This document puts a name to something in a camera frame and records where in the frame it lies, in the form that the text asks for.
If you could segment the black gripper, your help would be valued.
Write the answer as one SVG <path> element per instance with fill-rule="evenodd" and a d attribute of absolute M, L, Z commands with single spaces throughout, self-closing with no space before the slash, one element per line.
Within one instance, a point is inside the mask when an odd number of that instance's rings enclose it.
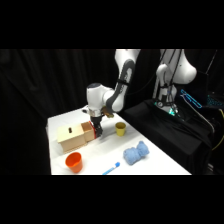
<path fill-rule="evenodd" d="M 98 116 L 98 117 L 93 117 L 93 116 L 91 116 L 91 117 L 90 117 L 90 120 L 91 120 L 91 122 L 92 122 L 93 125 L 94 125 L 94 129 L 95 129 L 95 134 L 96 134 L 96 136 L 98 136 L 98 127 L 97 127 L 97 126 L 99 126 L 99 136 L 101 136 L 102 133 L 103 133 L 102 126 L 100 125 L 100 123 L 101 123 L 101 121 L 102 121 L 102 117 L 101 117 L 101 116 Z"/>

